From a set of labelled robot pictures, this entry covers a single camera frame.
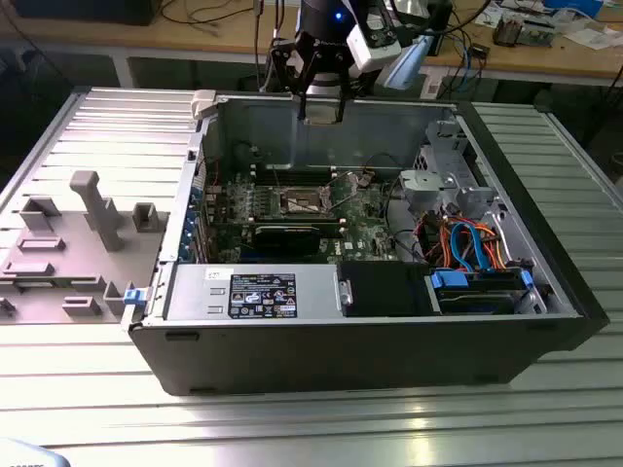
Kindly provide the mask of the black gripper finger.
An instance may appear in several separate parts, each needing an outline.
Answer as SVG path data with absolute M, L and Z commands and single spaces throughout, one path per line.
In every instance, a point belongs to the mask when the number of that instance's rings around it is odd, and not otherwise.
M 288 70 L 288 60 L 296 55 L 302 66 L 297 73 Z M 270 59 L 280 86 L 299 100 L 298 120 L 306 117 L 307 91 L 312 83 L 312 37 L 299 32 L 293 40 L 274 38 Z
M 336 111 L 336 122 L 343 120 L 346 104 L 349 100 L 356 98 L 362 93 L 364 87 L 359 75 L 351 77 L 350 68 L 354 64 L 354 59 L 350 52 L 342 50 L 335 55 L 336 74 L 339 84 L 339 104 Z

